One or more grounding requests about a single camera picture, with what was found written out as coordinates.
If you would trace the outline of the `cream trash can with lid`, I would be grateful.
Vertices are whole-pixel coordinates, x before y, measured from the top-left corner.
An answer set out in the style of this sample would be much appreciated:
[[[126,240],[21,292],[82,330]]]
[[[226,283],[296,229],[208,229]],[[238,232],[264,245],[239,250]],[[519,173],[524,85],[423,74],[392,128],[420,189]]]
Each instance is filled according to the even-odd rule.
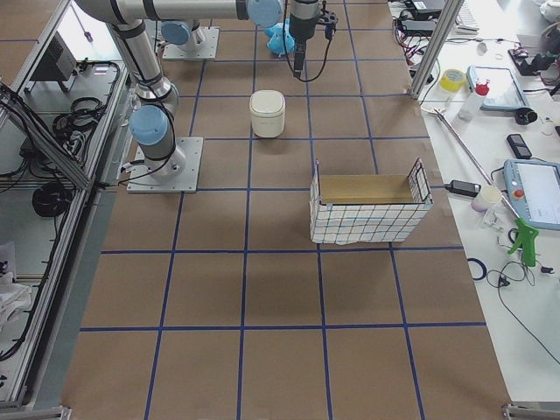
[[[285,98],[276,90],[255,91],[249,100],[253,132],[258,137],[279,137],[284,131]]]

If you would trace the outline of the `blue teddy bear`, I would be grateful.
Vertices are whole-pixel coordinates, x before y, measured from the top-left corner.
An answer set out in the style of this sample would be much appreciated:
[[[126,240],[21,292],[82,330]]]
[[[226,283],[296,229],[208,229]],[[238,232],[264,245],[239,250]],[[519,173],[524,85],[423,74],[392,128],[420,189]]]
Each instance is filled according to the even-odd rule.
[[[290,20],[287,18],[283,23],[264,29],[268,37],[267,47],[275,55],[281,57],[293,53],[295,40],[290,34]]]

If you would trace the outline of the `black power brick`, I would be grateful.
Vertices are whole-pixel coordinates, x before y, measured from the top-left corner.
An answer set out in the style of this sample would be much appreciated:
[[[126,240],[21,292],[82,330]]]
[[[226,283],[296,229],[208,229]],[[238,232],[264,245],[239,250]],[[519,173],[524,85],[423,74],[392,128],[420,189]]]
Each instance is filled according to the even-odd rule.
[[[401,31],[406,36],[430,37],[435,31],[437,23],[432,20],[404,20],[400,23]]]

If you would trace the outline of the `long metal rod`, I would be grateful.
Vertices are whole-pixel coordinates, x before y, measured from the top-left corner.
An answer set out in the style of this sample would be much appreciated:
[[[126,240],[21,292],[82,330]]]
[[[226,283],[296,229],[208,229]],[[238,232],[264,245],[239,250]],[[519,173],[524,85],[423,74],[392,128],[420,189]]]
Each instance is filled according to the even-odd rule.
[[[495,185],[492,177],[490,176],[489,173],[487,173],[487,171],[482,167],[482,165],[479,163],[479,161],[477,160],[477,158],[474,156],[474,154],[472,153],[472,151],[469,149],[469,147],[467,146],[467,144],[465,143],[465,141],[463,140],[463,138],[460,136],[460,134],[453,128],[452,124],[447,120],[447,118],[445,117],[444,113],[442,110],[438,109],[438,108],[433,108],[430,111],[433,115],[436,116],[436,118],[447,128],[447,130],[451,133],[452,137],[458,142],[459,146],[462,148],[462,150],[465,152],[465,154],[468,156],[468,158],[470,159],[470,161],[472,162],[472,164],[474,165],[474,167],[476,168],[476,170],[479,172],[479,174],[482,176],[482,178],[486,181],[486,183],[491,186],[493,189],[495,189],[498,193],[498,195],[500,196],[500,201],[502,202],[502,204],[505,206],[505,208],[514,216],[514,218],[516,220],[521,220],[522,217],[518,214],[518,212],[513,208],[513,206],[511,205],[511,203],[509,202],[508,198],[501,192],[501,190],[498,189],[498,187]]]

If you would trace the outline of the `yellow tape roll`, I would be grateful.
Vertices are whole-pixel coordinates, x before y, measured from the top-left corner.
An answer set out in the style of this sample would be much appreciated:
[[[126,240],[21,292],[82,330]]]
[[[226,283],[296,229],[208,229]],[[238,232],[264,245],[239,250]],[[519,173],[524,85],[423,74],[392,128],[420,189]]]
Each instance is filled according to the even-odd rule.
[[[448,92],[458,92],[466,82],[466,75],[458,69],[447,69],[444,71],[439,85]]]

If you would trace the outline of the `grid-cloth covered wooden box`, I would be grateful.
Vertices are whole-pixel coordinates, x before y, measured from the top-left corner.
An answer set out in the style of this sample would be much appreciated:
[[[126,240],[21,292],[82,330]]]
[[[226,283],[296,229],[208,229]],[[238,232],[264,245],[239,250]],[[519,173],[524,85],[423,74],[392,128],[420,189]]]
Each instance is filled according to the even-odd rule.
[[[310,193],[317,244],[402,242],[433,206],[421,159],[407,175],[328,175],[316,161]]]

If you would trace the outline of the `red-cap plastic bottle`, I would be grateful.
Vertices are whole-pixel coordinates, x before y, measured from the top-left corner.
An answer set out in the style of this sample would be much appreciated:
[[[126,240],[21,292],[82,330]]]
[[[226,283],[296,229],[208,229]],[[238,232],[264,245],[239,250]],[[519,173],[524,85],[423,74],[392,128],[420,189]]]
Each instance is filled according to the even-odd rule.
[[[458,118],[462,121],[470,122],[480,111],[480,107],[482,106],[488,93],[489,81],[478,80],[471,95],[467,98],[459,110]]]

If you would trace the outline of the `far teach pendant tablet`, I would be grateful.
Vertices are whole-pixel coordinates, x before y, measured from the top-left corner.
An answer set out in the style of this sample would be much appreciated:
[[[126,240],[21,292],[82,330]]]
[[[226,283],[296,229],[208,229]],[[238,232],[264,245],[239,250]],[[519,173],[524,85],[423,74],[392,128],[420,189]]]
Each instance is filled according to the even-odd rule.
[[[466,78],[471,88],[487,81],[489,93],[480,108],[485,111],[515,111],[528,108],[529,102],[515,74],[508,67],[469,66]]]

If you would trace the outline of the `teach pendant tablet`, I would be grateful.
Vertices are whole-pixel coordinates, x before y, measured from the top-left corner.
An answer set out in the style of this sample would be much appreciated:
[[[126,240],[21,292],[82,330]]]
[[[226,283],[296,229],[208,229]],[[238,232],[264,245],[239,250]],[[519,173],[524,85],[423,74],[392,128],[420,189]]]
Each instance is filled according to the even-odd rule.
[[[559,163],[508,159],[503,176],[509,202],[531,227],[559,230]]]
[[[471,88],[487,81],[489,93],[480,108],[485,111],[515,111],[528,108],[529,102],[515,74],[508,67],[469,66],[466,78]]]

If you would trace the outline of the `black power adapter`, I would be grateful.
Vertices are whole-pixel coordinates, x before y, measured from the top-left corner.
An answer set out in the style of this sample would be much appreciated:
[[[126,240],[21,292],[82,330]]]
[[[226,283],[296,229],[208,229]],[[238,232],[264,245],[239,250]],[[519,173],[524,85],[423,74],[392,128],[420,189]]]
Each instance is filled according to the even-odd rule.
[[[449,183],[445,184],[444,188],[450,193],[474,198],[479,194],[481,185],[453,179]]]

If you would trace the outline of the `black remote device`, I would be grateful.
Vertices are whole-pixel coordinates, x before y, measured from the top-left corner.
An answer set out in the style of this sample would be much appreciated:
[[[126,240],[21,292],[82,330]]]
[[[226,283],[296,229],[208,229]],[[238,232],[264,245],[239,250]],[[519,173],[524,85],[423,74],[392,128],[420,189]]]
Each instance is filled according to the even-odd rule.
[[[532,158],[532,153],[520,134],[508,135],[507,143],[517,159],[529,160]]]

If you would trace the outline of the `white plastic cup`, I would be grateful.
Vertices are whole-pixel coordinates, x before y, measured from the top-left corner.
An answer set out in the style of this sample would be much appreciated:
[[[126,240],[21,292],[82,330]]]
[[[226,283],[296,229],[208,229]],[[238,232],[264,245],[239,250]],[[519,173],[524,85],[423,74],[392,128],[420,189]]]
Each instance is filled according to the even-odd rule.
[[[493,185],[483,185],[471,203],[471,209],[484,213],[501,202],[501,191]]]

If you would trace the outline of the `grey control box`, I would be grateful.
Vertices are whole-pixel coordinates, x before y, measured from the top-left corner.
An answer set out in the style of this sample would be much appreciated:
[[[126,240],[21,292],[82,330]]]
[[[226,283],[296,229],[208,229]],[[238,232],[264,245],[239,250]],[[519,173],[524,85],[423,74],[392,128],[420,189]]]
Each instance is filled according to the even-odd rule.
[[[58,31],[50,40],[37,67],[31,75],[25,90],[31,92],[37,82],[56,82],[62,92],[72,88],[77,68],[77,61]]]

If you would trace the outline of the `blue tape roll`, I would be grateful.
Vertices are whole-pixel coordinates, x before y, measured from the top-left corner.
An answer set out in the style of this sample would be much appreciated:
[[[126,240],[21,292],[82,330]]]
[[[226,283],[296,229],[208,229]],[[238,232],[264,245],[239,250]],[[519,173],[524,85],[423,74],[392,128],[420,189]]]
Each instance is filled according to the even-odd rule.
[[[480,259],[468,257],[467,262],[473,281],[478,282],[487,278],[487,266]]]

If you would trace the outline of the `near teach pendant tablet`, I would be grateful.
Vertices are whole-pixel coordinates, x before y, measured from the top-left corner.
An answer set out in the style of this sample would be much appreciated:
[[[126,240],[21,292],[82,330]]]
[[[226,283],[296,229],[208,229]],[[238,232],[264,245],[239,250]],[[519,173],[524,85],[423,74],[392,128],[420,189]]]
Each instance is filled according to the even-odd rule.
[[[559,230],[559,163],[508,159],[503,176],[509,202],[531,227]]]

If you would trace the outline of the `green plastic gun tool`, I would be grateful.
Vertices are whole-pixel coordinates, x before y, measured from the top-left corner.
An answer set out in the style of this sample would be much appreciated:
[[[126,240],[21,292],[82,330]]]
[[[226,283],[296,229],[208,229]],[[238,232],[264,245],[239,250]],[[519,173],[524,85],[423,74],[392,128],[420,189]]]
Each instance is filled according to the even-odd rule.
[[[517,237],[514,244],[507,252],[512,255],[515,251],[521,251],[521,261],[528,267],[536,266],[536,237],[539,230],[531,227],[523,218],[515,219],[517,226]]]

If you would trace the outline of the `aluminium frame post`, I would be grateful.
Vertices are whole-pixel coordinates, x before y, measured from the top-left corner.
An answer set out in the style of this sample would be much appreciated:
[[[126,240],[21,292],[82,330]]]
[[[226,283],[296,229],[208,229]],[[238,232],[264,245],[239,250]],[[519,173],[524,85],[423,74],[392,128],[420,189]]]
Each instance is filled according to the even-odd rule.
[[[409,90],[409,95],[412,99],[416,100],[423,90],[447,36],[454,26],[455,18],[459,14],[463,3],[463,0],[449,0],[445,3],[436,28],[432,33],[430,42],[427,45],[424,56],[422,57],[419,67],[416,70],[415,77],[412,80]]]

